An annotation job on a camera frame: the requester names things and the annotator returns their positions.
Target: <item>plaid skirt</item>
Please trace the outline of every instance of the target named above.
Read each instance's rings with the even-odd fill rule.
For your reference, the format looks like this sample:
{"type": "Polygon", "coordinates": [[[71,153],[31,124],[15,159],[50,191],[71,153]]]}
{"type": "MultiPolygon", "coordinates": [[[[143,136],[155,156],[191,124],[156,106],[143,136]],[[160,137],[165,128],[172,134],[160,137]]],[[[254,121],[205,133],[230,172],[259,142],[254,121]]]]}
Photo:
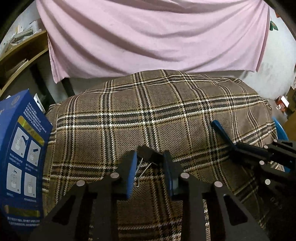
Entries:
{"type": "MultiPolygon", "coordinates": [[[[211,127],[218,120],[234,143],[262,147],[277,138],[268,101],[241,80],[144,71],[52,105],[47,117],[53,130],[43,171],[45,214],[78,180],[102,179],[128,151],[147,145],[169,150],[204,182],[223,182],[266,227],[269,209],[253,172],[229,159],[227,144],[211,127]]],[[[180,240],[181,221],[182,202],[170,201],[162,170],[148,169],[131,198],[118,202],[120,240],[180,240]]]]}

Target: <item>shelf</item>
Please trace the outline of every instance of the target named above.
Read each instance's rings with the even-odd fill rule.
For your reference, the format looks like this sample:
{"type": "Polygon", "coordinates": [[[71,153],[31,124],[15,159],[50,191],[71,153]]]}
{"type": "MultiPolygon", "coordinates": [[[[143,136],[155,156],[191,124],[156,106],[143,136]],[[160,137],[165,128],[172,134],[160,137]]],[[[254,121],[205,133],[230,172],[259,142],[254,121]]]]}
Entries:
{"type": "Polygon", "coordinates": [[[41,55],[45,54],[48,51],[48,48],[41,51],[39,54],[31,58],[27,63],[25,63],[22,67],[20,67],[6,82],[5,86],[0,90],[0,97],[5,92],[5,90],[9,87],[9,85],[17,78],[17,76],[24,71],[27,67],[33,64],[35,60],[37,60],[41,55]]]}
{"type": "Polygon", "coordinates": [[[12,47],[10,50],[8,50],[6,53],[4,53],[0,57],[0,64],[3,64],[4,62],[6,62],[9,58],[12,57],[12,55],[15,55],[17,52],[24,49],[30,43],[34,42],[35,40],[40,40],[42,38],[46,38],[46,41],[47,41],[47,32],[46,32],[46,30],[41,31],[40,33],[36,33],[36,34],[32,35],[30,38],[27,38],[26,40],[21,42],[20,44],[12,47]]]}
{"type": "Polygon", "coordinates": [[[48,51],[47,32],[41,31],[32,35],[20,44],[12,47],[9,51],[0,57],[0,100],[3,93],[8,89],[9,85],[36,59],[48,51]],[[6,72],[17,66],[22,60],[28,60],[11,76],[7,76],[6,72]]]}

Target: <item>cardboard box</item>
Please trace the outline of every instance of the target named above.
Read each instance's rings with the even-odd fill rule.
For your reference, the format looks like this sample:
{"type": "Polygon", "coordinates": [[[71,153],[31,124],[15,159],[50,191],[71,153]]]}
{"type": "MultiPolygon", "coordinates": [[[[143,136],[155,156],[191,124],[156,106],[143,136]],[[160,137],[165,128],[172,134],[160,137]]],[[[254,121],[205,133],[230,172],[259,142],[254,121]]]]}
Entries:
{"type": "Polygon", "coordinates": [[[27,237],[43,218],[42,175],[51,123],[29,90],[0,102],[0,205],[27,237]]]}
{"type": "Polygon", "coordinates": [[[282,113],[287,111],[287,108],[289,106],[289,102],[286,100],[286,98],[284,96],[280,96],[278,97],[276,100],[276,105],[278,105],[280,107],[280,110],[282,113]]]}

